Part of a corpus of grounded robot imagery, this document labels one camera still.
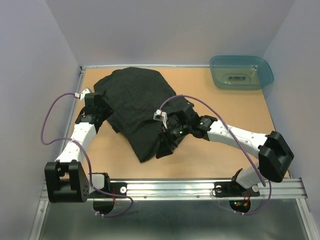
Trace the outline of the black striped long sleeve shirt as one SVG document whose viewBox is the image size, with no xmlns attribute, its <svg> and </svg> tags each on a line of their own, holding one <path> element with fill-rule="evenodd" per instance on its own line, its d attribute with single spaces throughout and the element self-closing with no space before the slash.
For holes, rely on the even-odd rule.
<svg viewBox="0 0 320 240">
<path fill-rule="evenodd" d="M 188 103 L 184 97 L 176 96 L 160 72 L 145 68 L 115 70 L 93 88 L 114 111 L 108 123 L 128 140 L 140 163 L 156 156 L 160 148 L 163 124 L 153 120 L 155 111 L 167 102 L 162 110 L 169 119 L 169 114 Z"/>
</svg>

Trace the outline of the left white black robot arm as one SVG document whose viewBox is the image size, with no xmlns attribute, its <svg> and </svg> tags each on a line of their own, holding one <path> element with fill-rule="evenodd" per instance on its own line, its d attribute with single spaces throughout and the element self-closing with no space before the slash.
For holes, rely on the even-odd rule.
<svg viewBox="0 0 320 240">
<path fill-rule="evenodd" d="M 103 96 L 89 88 L 74 93 L 84 107 L 77 116 L 71 137 L 60 155 L 44 167 L 46 189 L 51 203 L 84 203 L 92 192 L 100 197 L 112 194 L 107 173 L 86 174 L 83 162 L 89 159 L 87 149 L 103 122 L 112 114 Z"/>
</svg>

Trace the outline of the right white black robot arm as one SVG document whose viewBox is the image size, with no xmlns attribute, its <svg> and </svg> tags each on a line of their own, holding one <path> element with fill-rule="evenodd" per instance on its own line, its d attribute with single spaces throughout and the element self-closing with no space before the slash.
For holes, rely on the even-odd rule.
<svg viewBox="0 0 320 240">
<path fill-rule="evenodd" d="M 284 137 L 277 131 L 269 134 L 255 133 L 231 125 L 225 125 L 213 116 L 199 116 L 191 105 L 173 114 L 169 122 L 167 113 L 161 109 L 155 111 L 153 118 L 162 122 L 159 134 L 161 144 L 156 158 L 171 155 L 187 135 L 209 142 L 225 144 L 253 156 L 258 163 L 251 163 L 247 168 L 239 169 L 230 181 L 217 183 L 212 195 L 218 198 L 242 197 L 252 193 L 258 183 L 283 181 L 294 154 Z"/>
</svg>

